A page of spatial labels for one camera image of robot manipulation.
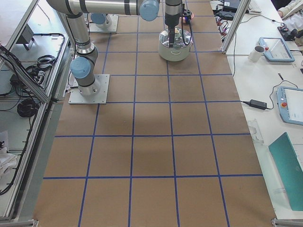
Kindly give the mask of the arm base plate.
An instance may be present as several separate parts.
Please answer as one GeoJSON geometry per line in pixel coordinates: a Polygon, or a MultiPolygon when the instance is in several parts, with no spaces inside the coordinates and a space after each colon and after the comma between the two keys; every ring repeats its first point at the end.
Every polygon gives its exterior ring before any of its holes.
{"type": "Polygon", "coordinates": [[[71,105],[94,105],[106,104],[110,75],[95,74],[95,82],[89,87],[79,87],[76,80],[71,89],[69,104],[71,105]]]}
{"type": "Polygon", "coordinates": [[[88,22],[91,33],[116,33],[118,15],[92,13],[88,22]]]}

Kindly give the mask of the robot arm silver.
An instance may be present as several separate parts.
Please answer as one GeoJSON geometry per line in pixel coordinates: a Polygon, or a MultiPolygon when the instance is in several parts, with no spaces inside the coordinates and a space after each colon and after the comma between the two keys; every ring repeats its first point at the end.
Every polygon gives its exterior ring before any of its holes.
{"type": "Polygon", "coordinates": [[[98,52],[90,40],[83,14],[137,15],[145,21],[153,21],[159,12],[158,0],[49,0],[48,4],[66,16],[69,29],[76,44],[77,58],[70,70],[83,96],[95,94],[99,83],[94,75],[98,52]]]}
{"type": "MultiPolygon", "coordinates": [[[[110,16],[109,14],[92,13],[90,19],[97,27],[108,28],[112,25],[112,17],[113,16],[110,16]]],[[[193,13],[190,10],[185,9],[183,12],[183,21],[185,24],[189,25],[192,18],[193,13]]]]}

